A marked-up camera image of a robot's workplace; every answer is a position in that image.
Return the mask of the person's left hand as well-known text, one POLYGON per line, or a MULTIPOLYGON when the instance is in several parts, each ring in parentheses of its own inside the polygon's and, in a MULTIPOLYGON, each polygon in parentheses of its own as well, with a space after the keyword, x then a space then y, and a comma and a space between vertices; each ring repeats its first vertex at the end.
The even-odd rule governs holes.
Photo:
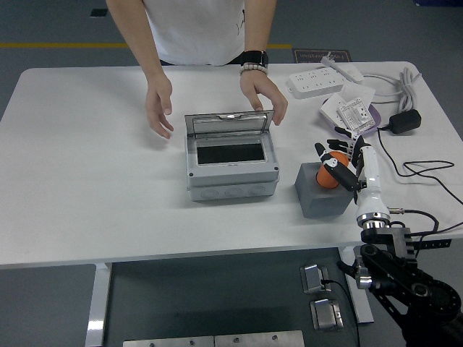
POLYGON ((281 124, 286 115, 288 101, 264 72, 259 70, 243 71, 240 76, 240 87, 254 111, 264 109, 259 95, 269 99, 273 106, 273 122, 276 126, 281 124))

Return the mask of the person's right hand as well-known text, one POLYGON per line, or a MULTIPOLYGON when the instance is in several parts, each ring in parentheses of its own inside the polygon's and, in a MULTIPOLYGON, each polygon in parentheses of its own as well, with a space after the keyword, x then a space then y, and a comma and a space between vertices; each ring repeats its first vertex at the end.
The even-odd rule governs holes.
POLYGON ((172 86, 168 77, 160 72, 147 78, 148 89, 145 98, 145 112, 149 127, 165 139, 171 137, 173 126, 167 120, 171 114, 172 86))

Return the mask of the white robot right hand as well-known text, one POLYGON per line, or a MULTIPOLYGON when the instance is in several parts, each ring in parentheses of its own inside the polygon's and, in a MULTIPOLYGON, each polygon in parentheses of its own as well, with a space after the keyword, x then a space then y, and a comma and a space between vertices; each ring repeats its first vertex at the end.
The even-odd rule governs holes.
POLYGON ((317 142, 315 150, 322 167, 347 191, 354 193, 359 227, 368 229, 389 226, 390 212, 381 199, 380 170, 375 149, 356 132, 341 127, 335 127, 334 130, 347 140, 328 140, 328 147, 345 153, 356 171, 352 172, 330 154, 324 145, 317 142))

